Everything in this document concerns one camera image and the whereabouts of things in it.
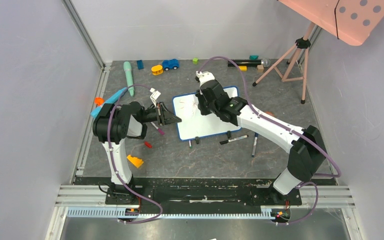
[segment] orange piece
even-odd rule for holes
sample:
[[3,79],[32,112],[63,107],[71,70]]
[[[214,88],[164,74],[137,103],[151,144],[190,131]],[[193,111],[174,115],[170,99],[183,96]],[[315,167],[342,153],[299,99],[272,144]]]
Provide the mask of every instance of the orange piece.
[[142,164],[144,164],[144,161],[140,158],[128,155],[127,159],[133,164],[136,168],[139,168]]
[[105,100],[102,97],[95,97],[94,102],[96,105],[101,106],[102,104],[104,104]]
[[270,116],[272,116],[272,117],[275,116],[275,115],[273,114],[273,112],[271,112],[271,111],[265,111],[265,113],[268,114],[268,115],[270,115]]

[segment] blue toy car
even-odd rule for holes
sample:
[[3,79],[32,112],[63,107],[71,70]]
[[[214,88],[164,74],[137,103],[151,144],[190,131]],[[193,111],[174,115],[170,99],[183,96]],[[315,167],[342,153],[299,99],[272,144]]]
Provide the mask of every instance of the blue toy car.
[[166,71],[170,69],[178,69],[179,61],[177,59],[164,60],[162,61],[162,68]]

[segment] gray mat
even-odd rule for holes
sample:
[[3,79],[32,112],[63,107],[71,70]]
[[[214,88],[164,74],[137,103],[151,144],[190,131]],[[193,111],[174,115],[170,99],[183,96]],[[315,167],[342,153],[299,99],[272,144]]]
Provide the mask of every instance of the gray mat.
[[[161,92],[159,101],[173,111],[172,98],[174,96],[193,93],[199,88],[194,80],[195,71],[204,62],[200,60],[194,65],[191,60],[180,60],[180,68],[169,70],[161,75],[151,74],[151,67],[161,64],[161,61],[143,61],[145,69],[138,70],[136,61],[131,61],[135,84],[144,84]],[[285,72],[286,63],[278,65],[281,72]],[[224,86],[237,86],[239,96],[244,97],[244,86],[241,76],[234,67],[227,67],[224,60],[210,62],[204,71],[210,71]],[[243,72],[248,84],[249,96],[252,103],[262,111],[272,112],[276,118],[301,127],[318,126],[310,98],[301,104],[302,81],[281,82],[280,77],[273,70],[257,86],[252,83],[261,76],[255,68],[248,68]],[[300,77],[301,73],[294,66],[290,78]],[[119,89],[125,87],[126,75],[123,61],[112,63],[104,98],[107,99]],[[138,101],[146,108],[151,104],[150,93],[143,87],[135,88],[135,95],[128,93],[122,98],[122,103]],[[152,144],[152,148],[144,145],[143,140],[127,139],[126,152],[134,157],[143,159],[144,164],[137,169],[130,163],[135,177],[242,177],[242,178],[275,178],[287,166],[288,154],[273,142],[260,136],[258,138],[255,157],[251,157],[254,132],[242,129],[232,134],[239,137],[248,134],[250,137],[229,144],[220,145],[220,141],[227,136],[218,135],[202,138],[200,144],[193,143],[189,148],[188,142],[179,139],[175,124],[161,127],[165,135],[148,124],[145,140]],[[319,173],[331,173],[325,161]],[[109,177],[111,175],[107,155],[96,137],[93,138],[84,168],[84,177]]]

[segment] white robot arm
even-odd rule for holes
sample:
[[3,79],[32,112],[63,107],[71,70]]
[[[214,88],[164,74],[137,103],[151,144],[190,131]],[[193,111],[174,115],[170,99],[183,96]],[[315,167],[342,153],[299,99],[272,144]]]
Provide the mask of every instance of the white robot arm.
[[[287,168],[277,177],[271,188],[281,195],[287,195],[298,184],[308,182],[312,178],[325,157],[308,142],[292,134],[292,131],[310,138],[326,150],[322,136],[316,127],[310,125],[304,129],[293,126],[253,106],[258,113],[256,114],[245,99],[238,96],[229,97],[210,72],[197,72],[195,79],[200,83],[195,96],[198,98],[198,109],[202,115],[215,114],[223,122],[252,130],[279,145],[289,154]],[[287,126],[291,130],[287,131],[273,122]]]
[[[143,129],[142,123],[140,123],[132,115],[130,115],[130,120],[128,123],[128,129],[127,129],[127,136],[139,137],[142,134],[142,129]],[[132,179],[132,171],[130,171],[128,161],[127,161],[125,141],[126,139],[123,138],[120,140],[119,143],[112,142],[111,151],[114,157],[115,168],[119,171],[119,175],[121,179],[123,179],[125,183],[130,183],[130,180]],[[102,145],[105,148],[106,156],[109,161],[109,167],[111,168],[111,182],[116,185],[122,185],[122,182],[117,177],[116,171],[114,170],[113,164],[111,163],[110,146],[108,144],[108,141],[102,142]]]

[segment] pen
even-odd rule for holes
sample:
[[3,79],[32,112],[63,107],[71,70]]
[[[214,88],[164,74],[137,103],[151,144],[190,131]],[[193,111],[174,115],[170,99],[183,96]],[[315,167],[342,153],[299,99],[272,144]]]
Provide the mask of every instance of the pen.
[[256,156],[257,139],[258,139],[258,133],[255,133],[254,146],[252,147],[252,155],[251,155],[251,157],[255,157]]
[[237,137],[237,138],[232,138],[232,139],[229,139],[229,140],[224,140],[224,141],[221,141],[220,144],[221,145],[228,144],[230,142],[234,142],[234,141],[241,140],[241,139],[246,139],[246,138],[248,138],[248,135],[243,135],[243,136],[240,136],[240,137]]
[[163,132],[163,130],[161,130],[161,128],[159,128],[159,127],[158,127],[155,123],[153,123],[153,122],[151,122],[151,124],[152,124],[152,126],[153,126],[156,130],[158,130],[159,134],[164,135],[164,132]]

